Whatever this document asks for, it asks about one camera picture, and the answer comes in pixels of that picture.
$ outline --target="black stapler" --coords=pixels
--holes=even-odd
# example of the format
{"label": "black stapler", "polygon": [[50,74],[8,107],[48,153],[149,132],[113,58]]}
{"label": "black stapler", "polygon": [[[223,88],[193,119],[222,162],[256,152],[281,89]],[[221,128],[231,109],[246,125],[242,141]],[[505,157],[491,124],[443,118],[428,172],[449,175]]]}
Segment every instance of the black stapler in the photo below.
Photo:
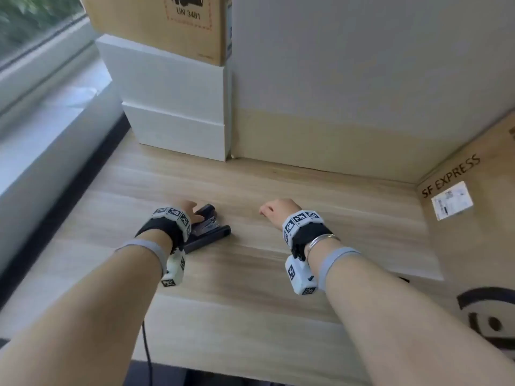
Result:
{"label": "black stapler", "polygon": [[190,239],[184,244],[184,253],[192,253],[231,234],[230,226],[220,226],[216,220],[216,210],[213,205],[207,204],[195,214],[202,215],[204,221],[192,225]]}

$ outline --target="forearm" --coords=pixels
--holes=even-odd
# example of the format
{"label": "forearm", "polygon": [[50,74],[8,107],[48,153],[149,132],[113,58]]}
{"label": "forearm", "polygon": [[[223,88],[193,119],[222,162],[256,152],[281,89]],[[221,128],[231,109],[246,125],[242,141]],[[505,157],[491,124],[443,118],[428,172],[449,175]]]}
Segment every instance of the forearm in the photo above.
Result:
{"label": "forearm", "polygon": [[[342,245],[321,241],[313,273]],[[512,384],[515,366],[430,298],[360,255],[333,264],[327,297],[376,385]]]}
{"label": "forearm", "polygon": [[[139,238],[168,253],[172,247],[158,230]],[[146,248],[113,254],[11,341],[0,358],[0,384],[122,384],[161,274]]]}

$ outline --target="green foliage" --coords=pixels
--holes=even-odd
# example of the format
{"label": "green foliage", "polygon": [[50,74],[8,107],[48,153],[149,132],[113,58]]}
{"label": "green foliage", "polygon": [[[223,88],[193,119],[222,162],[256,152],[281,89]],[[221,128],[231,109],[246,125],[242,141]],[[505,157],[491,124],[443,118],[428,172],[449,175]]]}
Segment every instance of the green foliage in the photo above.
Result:
{"label": "green foliage", "polygon": [[79,0],[0,0],[0,58],[81,10]]}

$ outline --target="person's right arm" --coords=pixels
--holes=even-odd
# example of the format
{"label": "person's right arm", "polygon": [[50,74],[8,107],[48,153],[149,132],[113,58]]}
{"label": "person's right arm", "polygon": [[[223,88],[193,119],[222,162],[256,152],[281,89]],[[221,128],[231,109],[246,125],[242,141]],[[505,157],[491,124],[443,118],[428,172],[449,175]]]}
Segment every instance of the person's right arm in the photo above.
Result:
{"label": "person's right arm", "polygon": [[[266,203],[260,213],[281,229],[300,209],[282,199]],[[328,238],[312,248],[308,262],[317,278],[326,256],[342,246]],[[374,384],[515,384],[515,365],[497,348],[365,257],[338,259],[325,287]]]}

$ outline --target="brown cardboard box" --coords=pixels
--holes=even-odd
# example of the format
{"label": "brown cardboard box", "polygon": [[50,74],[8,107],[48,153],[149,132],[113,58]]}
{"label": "brown cardboard box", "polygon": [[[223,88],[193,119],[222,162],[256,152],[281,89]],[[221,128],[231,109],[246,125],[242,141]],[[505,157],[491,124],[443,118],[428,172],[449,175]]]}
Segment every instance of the brown cardboard box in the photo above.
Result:
{"label": "brown cardboard box", "polygon": [[232,0],[82,0],[93,27],[223,65],[232,49]]}
{"label": "brown cardboard box", "polygon": [[[453,214],[468,203],[463,187],[451,188],[461,181],[473,206]],[[515,357],[515,112],[436,168],[417,191],[456,314]],[[443,199],[433,199],[441,192]]]}

